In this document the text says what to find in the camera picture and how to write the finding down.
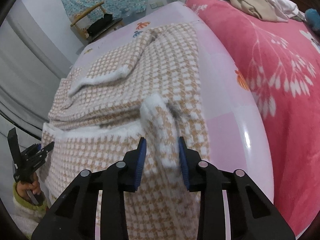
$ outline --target human hand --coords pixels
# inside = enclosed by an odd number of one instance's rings
[[[26,201],[30,201],[30,197],[28,196],[28,193],[26,192],[27,189],[30,189],[33,193],[33,195],[41,194],[41,188],[40,188],[40,183],[39,183],[39,178],[37,174],[34,172],[33,175],[31,176],[31,179],[33,180],[33,183],[27,183],[23,181],[19,181],[17,183],[17,193],[18,195],[23,198]]]

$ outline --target chair armrest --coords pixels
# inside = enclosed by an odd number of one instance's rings
[[[70,27],[72,27],[73,25],[75,25],[78,21],[80,21],[83,17],[87,16],[89,13],[91,13],[95,8],[98,8],[99,6],[101,6],[102,4],[104,4],[104,2],[100,2],[97,3],[96,5],[87,8],[82,14],[80,14],[70,25]]]

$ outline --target green sleeve cuff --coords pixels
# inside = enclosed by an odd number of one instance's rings
[[[24,200],[22,197],[20,197],[19,194],[17,193],[17,183],[16,182],[13,184],[13,197],[21,206],[28,208],[30,210],[33,210],[33,211],[37,211],[41,214],[42,213],[45,214],[46,208],[48,207],[46,199],[43,201],[41,206],[36,206],[36,205],[33,205],[33,204],[29,203],[28,201]]]

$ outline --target black bag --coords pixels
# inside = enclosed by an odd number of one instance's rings
[[[97,35],[100,31],[102,31],[108,24],[110,24],[113,20],[113,15],[106,13],[103,18],[100,18],[96,22],[90,25],[87,29],[88,34],[91,37]]]

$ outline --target wooden chair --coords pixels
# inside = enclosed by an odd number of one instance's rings
[[[102,35],[107,35],[109,32],[111,32],[112,30],[116,30],[116,28],[120,25],[120,26],[124,26],[124,23],[122,21],[122,18],[118,18],[118,19],[114,19],[109,25],[107,25],[103,30],[101,30],[97,35],[95,35],[94,37],[91,36],[87,36],[88,34],[86,33],[86,28],[80,28],[77,23],[83,19],[85,16],[87,16],[89,13],[91,13],[93,10],[95,10],[96,8],[100,7],[101,11],[103,12],[103,14],[106,14],[106,10],[102,7],[102,4],[104,4],[104,2],[99,2],[96,5],[87,8],[85,11],[83,11],[82,13],[80,13],[71,23],[70,27],[75,27],[76,30],[78,31],[78,33],[80,34],[80,36],[87,40],[89,43],[98,39],[99,37],[102,37]]]

